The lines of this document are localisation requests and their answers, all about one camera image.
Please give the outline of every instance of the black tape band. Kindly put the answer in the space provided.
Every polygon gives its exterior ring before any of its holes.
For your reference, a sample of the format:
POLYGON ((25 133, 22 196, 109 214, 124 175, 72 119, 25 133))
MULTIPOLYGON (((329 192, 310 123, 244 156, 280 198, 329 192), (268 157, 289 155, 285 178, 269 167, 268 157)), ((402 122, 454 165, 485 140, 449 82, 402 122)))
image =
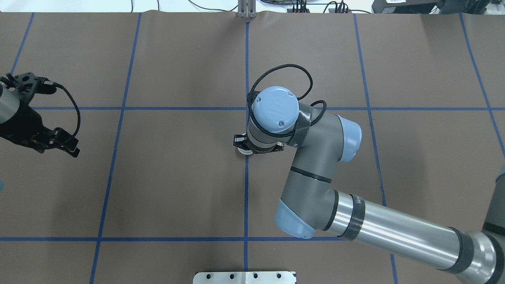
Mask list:
POLYGON ((451 228, 456 233, 456 235, 458 235, 458 239, 460 240, 460 253, 458 255, 456 263, 453 266, 449 267, 448 269, 439 270, 450 274, 459 274, 467 270, 467 268, 472 264, 474 257, 474 244, 472 238, 467 233, 453 227, 449 228, 451 228))
POLYGON ((295 168, 293 166, 291 166, 291 170, 295 173, 299 173, 299 174, 302 174, 304 176, 308 176, 308 177, 311 177, 313 179, 317 179, 317 180, 320 180, 320 181, 324 181, 324 182, 327 182, 327 183, 331 183, 331 178, 327 178, 327 177, 323 177, 323 176, 320 176, 320 175, 316 175, 314 173, 311 173, 311 172, 307 172, 307 171, 304 171, 302 169, 298 169, 298 168, 295 168))
POLYGON ((326 227, 324 227, 323 231, 327 231, 331 227, 331 224, 333 224, 333 220, 335 219, 335 215, 337 214, 338 192, 336 191, 333 192, 335 193, 335 203, 333 203, 333 211, 331 212, 330 220, 328 220, 328 224, 326 224, 326 227))
POLYGON ((365 220, 365 200, 357 195, 351 196, 354 205, 352 207, 350 222, 344 233, 338 236, 346 241, 356 239, 358 233, 361 231, 361 226, 363 226, 363 221, 365 220))
POLYGON ((498 241, 490 234, 485 234, 494 246, 494 251, 496 252, 496 266, 494 267, 493 275, 484 284, 497 284, 503 274, 503 268, 505 266, 505 256, 503 255, 503 248, 498 243, 498 241))
POLYGON ((307 137, 307 133, 309 132, 309 127, 311 126, 311 112, 311 106, 299 104, 298 119, 296 120, 294 135, 287 143, 291 147, 298 148, 304 143, 305 137, 307 137))
POLYGON ((495 225, 495 224, 484 222, 484 225, 482 226, 482 229, 486 230, 486 231, 489 231, 491 233, 498 234, 500 236, 505 236, 505 228, 500 227, 500 226, 495 225))

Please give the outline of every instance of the white metal plate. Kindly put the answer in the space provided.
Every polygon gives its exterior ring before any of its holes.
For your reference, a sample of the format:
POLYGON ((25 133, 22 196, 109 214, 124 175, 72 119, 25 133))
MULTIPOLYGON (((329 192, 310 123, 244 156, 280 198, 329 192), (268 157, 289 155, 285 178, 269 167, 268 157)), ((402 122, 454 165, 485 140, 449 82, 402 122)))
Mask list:
POLYGON ((250 271, 250 272, 199 272, 193 284, 296 284, 296 272, 250 271))

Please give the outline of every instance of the metal bracket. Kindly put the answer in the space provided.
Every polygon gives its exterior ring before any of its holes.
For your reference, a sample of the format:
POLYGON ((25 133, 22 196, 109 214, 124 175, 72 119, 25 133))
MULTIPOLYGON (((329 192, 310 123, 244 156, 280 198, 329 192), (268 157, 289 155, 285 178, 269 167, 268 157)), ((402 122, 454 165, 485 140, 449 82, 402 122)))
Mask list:
POLYGON ((256 18, 256 0, 238 0, 239 18, 256 18))
POLYGON ((254 147, 252 143, 247 139, 247 134, 237 134, 233 138, 233 145, 239 149, 242 149, 244 151, 252 151, 254 154, 266 154, 270 152, 279 152, 284 150, 284 143, 283 142, 277 142, 275 146, 272 148, 268 149, 259 149, 254 147))
POLYGON ((200 272, 193 277, 193 284, 296 284, 296 272, 200 272))

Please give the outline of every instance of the coiled black cable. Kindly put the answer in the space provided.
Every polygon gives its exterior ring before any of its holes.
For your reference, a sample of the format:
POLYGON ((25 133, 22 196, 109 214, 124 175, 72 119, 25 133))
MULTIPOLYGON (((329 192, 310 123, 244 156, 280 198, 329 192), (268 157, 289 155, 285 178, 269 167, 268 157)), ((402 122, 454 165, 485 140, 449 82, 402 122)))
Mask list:
MULTIPOLYGON (((270 70, 268 70, 267 72, 263 73, 263 75, 261 75, 257 80, 256 82, 254 82, 254 84, 252 85, 251 87, 251 90, 249 91, 249 94, 247 95, 247 107, 248 107, 248 111, 249 111, 249 117, 251 118, 252 122, 254 123, 254 125, 256 126, 256 128, 258 128, 261 132, 263 132, 264 134, 268 135, 268 136, 271 136, 271 137, 275 137, 275 138, 285 138, 285 137, 289 137, 289 136, 292 136, 294 135, 295 133, 295 130, 291 131, 291 132, 288 132, 288 133, 284 133, 284 134, 277 134, 277 133, 271 133, 269 132, 268 130, 264 129, 259 123, 258 121, 256 120, 256 117, 254 117, 254 113, 253 113, 253 102, 254 100, 256 99, 256 97, 254 96, 255 94, 255 90, 256 90, 256 86, 261 82, 261 80, 263 80, 268 74, 274 72, 274 71, 277 71, 279 69, 283 69, 283 68, 288 68, 288 67, 293 67, 293 68, 296 68, 296 69, 299 69, 301 71, 303 71, 307 77, 309 78, 309 82, 310 82, 310 86, 309 86, 309 89, 307 89, 307 91, 301 96, 301 97, 298 97, 296 98, 297 100, 301 100, 303 98, 305 98, 309 93, 310 91, 312 90, 312 86, 314 84, 314 81, 312 80, 312 76, 311 74, 302 66, 300 65, 297 65, 297 64, 283 64, 283 65, 280 65, 280 66, 277 66, 277 67, 274 67, 270 70)), ((319 101, 315 101, 311 104, 311 107, 317 105, 317 104, 323 104, 323 108, 321 109, 321 112, 319 113, 319 115, 316 117, 316 119, 314 119, 312 122, 311 122, 311 126, 313 126, 314 124, 316 124, 322 117, 323 117, 323 114, 325 113, 326 111, 326 102, 324 100, 319 100, 319 101)))

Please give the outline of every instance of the blue tape line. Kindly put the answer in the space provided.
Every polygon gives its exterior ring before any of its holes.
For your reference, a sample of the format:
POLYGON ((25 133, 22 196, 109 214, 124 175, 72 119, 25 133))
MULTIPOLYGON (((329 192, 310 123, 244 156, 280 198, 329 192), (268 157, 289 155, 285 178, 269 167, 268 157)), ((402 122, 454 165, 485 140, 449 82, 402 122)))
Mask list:
MULTIPOLYGON (((74 107, 32 107, 34 110, 74 110, 74 107)), ((168 111, 246 111, 247 107, 79 107, 80 110, 168 110, 168 111)), ((489 108, 370 107, 373 111, 488 111, 489 108)), ((329 111, 366 111, 367 107, 328 107, 329 111)), ((505 108, 491 108, 505 111, 505 108)))
POLYGON ((168 110, 168 111, 244 111, 243 107, 125 107, 125 110, 168 110))
POLYGON ((248 236, 249 236, 249 156, 245 157, 245 190, 244 190, 244 271, 248 267, 248 236))
MULTIPOLYGON (((367 77, 365 74, 365 64, 363 63, 363 52, 361 49, 360 31, 358 28, 358 19, 356 17, 356 14, 353 14, 352 16, 354 18, 354 28, 356 30, 356 41, 358 44, 358 53, 360 55, 361 75, 363 77, 363 88, 365 89, 365 98, 367 101, 368 119, 370 121, 370 130, 372 132, 372 142, 374 145, 375 162, 376 162, 376 166, 377 166, 377 171, 379 172, 380 190, 381 190, 381 194, 382 194, 382 205, 387 206, 386 193, 384 191, 384 182, 382 179, 382 171, 380 168, 379 151, 377 149, 377 140, 375 139, 375 129, 374 129, 374 123, 373 123, 373 117, 372 117, 372 107, 370 105, 370 97, 368 94, 368 84, 367 84, 367 77)), ((396 279, 395 284, 398 284, 397 275, 396 275, 396 263, 394 262, 394 258, 392 258, 392 261, 391 261, 391 268, 393 271, 393 279, 396 279)))
POLYGON ((98 238, 55 236, 0 236, 0 242, 96 242, 98 238))
MULTIPOLYGON (((245 105, 247 106, 247 94, 249 93, 249 22, 245 23, 245 105)), ((249 122, 249 112, 245 114, 245 127, 249 122)), ((245 181, 244 181, 244 271, 249 270, 249 255, 247 241, 249 236, 249 156, 245 157, 245 181)))
POLYGON ((345 241, 336 236, 315 236, 311 239, 295 238, 293 236, 250 236, 250 242, 339 242, 345 241))
POLYGON ((398 274, 396 273, 396 261, 394 260, 394 254, 389 254, 389 258, 391 259, 391 268, 393 269, 394 284, 398 284, 398 274))
POLYGON ((239 237, 144 237, 144 238, 102 238, 102 242, 243 242, 239 237))
MULTIPOLYGON (((34 110, 75 110, 74 107, 32 107, 34 110)), ((121 110, 121 107, 79 107, 81 111, 90 110, 121 110)))
POLYGON ((28 37, 28 33, 30 32, 30 27, 33 22, 33 17, 35 17, 35 13, 32 13, 30 17, 30 21, 28 22, 28 26, 26 27, 25 35, 23 36, 23 40, 21 41, 21 45, 19 46, 18 49, 18 54, 16 54, 16 58, 14 59, 14 64, 12 65, 11 73, 14 74, 14 70, 16 70, 16 66, 18 65, 18 60, 19 57, 21 56, 21 51, 23 50, 23 47, 25 46, 26 42, 26 37, 28 37))
POLYGON ((133 68, 133 60, 135 58, 135 49, 137 47, 137 39, 138 39, 138 32, 140 29, 140 20, 141 19, 142 19, 142 13, 139 13, 138 20, 137 20, 137 28, 135 31, 135 38, 133 40, 133 48, 132 48, 132 52, 131 52, 130 66, 128 67, 128 75, 126 77, 125 92, 123 95, 123 104, 121 107, 121 114, 119 116, 118 130, 116 132, 116 141, 114 142, 114 151, 112 153, 111 168, 109 171, 109 180, 107 181, 107 190, 105 192, 104 206, 102 208, 102 217, 100 219, 100 227, 98 229, 98 240, 96 241, 95 255, 93 258, 93 266, 91 268, 91 276, 89 278, 89 284, 93 284, 93 282, 94 282, 94 276, 95 276, 95 272, 96 272, 96 264, 98 262, 98 254, 100 253, 100 243, 101 243, 102 234, 104 231, 105 215, 107 212, 107 204, 109 202, 109 193, 111 192, 112 175, 113 175, 114 166, 116 163, 116 154, 117 154, 117 150, 118 150, 119 136, 121 133, 121 127, 123 125, 123 117, 124 117, 124 112, 125 112, 126 99, 128 98, 128 88, 130 86, 131 70, 133 68))
POLYGON ((489 116, 491 117, 491 122, 493 123, 494 132, 496 132, 496 136, 498 137, 498 142, 500 144, 501 153, 503 157, 505 157, 505 147, 503 147, 503 141, 501 140, 500 131, 498 130, 498 126, 496 125, 496 121, 494 119, 493 111, 491 110, 491 104, 489 103, 489 99, 487 98, 486 89, 484 88, 484 84, 482 83, 482 78, 480 77, 479 69, 477 68, 477 63, 475 62, 475 58, 473 56, 472 48, 470 46, 470 41, 468 40, 467 28, 465 26, 465 21, 463 20, 463 14, 460 13, 460 21, 461 27, 463 28, 463 34, 465 35, 465 41, 468 47, 468 53, 470 54, 470 59, 472 60, 472 64, 475 69, 475 74, 477 75, 477 79, 479 80, 480 89, 482 90, 482 95, 484 96, 484 100, 486 101, 487 110, 489 111, 489 116))
POLYGON ((373 111, 487 111, 487 108, 370 107, 373 111))
POLYGON ((337 242, 335 236, 315 236, 300 239, 293 236, 215 236, 215 237, 59 237, 59 236, 2 236, 0 242, 337 242))
MULTIPOLYGON (((34 110, 74 110, 74 107, 32 107, 34 110)), ((245 107, 79 107, 80 110, 167 110, 167 111, 245 111, 245 107)))

